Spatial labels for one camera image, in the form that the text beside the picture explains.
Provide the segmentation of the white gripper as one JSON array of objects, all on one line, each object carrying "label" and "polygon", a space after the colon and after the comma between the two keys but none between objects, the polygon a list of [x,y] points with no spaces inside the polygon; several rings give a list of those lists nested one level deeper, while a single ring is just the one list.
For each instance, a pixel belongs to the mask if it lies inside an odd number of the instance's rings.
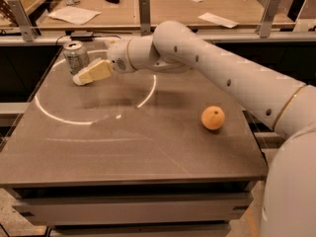
[{"label": "white gripper", "polygon": [[81,69],[73,76],[73,82],[78,86],[82,86],[109,78],[114,71],[119,73],[135,72],[129,61],[128,45],[128,40],[119,40],[112,43],[107,52],[110,63],[100,57],[94,59],[87,67]]}]

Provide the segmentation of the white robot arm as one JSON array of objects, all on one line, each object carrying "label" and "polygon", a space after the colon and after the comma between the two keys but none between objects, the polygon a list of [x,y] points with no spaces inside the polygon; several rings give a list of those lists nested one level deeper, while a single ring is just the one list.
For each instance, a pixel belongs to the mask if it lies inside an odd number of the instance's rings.
[{"label": "white robot arm", "polygon": [[316,87],[200,39],[167,21],[147,37],[120,40],[108,59],[73,77],[85,85],[140,69],[176,73],[194,68],[285,139],[269,169],[261,237],[316,237]]}]

